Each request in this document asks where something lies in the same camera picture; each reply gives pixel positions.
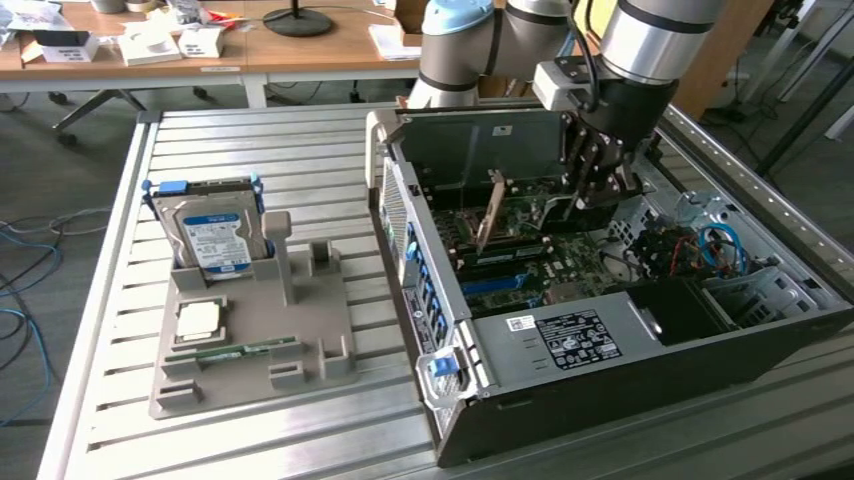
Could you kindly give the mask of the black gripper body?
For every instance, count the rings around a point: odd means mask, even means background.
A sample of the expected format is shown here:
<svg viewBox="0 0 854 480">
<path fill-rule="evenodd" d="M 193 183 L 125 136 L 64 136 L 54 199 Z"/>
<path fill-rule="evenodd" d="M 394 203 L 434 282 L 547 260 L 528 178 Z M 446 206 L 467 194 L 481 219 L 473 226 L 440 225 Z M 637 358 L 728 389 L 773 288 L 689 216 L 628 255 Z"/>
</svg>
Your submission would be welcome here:
<svg viewBox="0 0 854 480">
<path fill-rule="evenodd" d="M 676 90 L 676 81 L 605 80 L 596 109 L 565 114 L 561 159 L 576 209 L 609 207 L 643 193 L 633 162 Z"/>
</svg>

